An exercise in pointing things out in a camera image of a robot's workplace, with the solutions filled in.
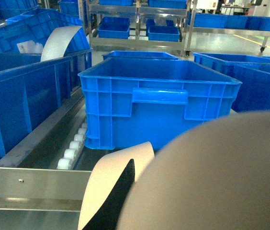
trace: curved white paper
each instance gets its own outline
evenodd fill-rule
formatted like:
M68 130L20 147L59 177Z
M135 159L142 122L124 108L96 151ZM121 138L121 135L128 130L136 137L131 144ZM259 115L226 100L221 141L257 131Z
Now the curved white paper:
M67 50L67 47L82 26L71 25L56 28L49 36L45 43L44 50L41 54L40 61L48 61L56 58L62 58Z
M85 190L78 230L96 214L131 159L135 164L135 181L154 158L150 142L120 150L102 157L93 168Z

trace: yellow floor line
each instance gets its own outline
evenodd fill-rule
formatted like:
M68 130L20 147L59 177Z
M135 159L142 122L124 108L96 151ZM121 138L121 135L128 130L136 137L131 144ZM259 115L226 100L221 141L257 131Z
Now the yellow floor line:
M248 38L245 38L245 37L236 35L236 34L234 34L234 36L239 37L239 38L242 38L242 39L245 39L245 40L250 41L250 42L253 42L253 43L256 43L256 44L258 44L258 45L260 45L260 46L262 45L262 43L260 43L260 42L253 41L253 40L251 40L251 39L248 39Z

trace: plastic crate handle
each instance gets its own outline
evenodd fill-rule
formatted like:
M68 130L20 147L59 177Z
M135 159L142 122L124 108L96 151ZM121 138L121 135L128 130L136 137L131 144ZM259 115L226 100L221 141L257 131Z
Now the plastic crate handle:
M10 26L13 26L13 28L10 30L5 30L5 33L4 33L5 39L13 38L13 37L16 37L18 35L23 35L23 34L30 31L30 28L25 24L21 24L21 25L17 25L17 26L12 24Z
M187 90L133 88L133 103L184 104L188 103Z

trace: white roller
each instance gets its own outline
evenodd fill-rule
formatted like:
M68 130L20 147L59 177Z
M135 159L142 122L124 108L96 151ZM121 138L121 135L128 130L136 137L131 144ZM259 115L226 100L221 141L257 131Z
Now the white roller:
M66 159L71 159L71 161L73 162L75 157L77 156L78 151L75 149L67 149L64 152L64 158Z
M73 140L72 142L70 142L69 148L72 150L77 150L79 151L79 149L81 148L81 145L83 143L79 142L79 141L75 141Z
M74 140L83 143L84 135L83 134L76 134L76 135L74 135Z
M79 128L78 134L83 134L85 136L86 130L86 128Z
M71 159L61 158L58 161L57 169L70 170L71 164Z

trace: metal rail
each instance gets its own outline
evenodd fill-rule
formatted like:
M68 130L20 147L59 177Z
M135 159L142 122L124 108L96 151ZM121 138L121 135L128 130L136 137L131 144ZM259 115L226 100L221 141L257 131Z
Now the metal rail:
M0 168L0 209L80 212L91 171Z

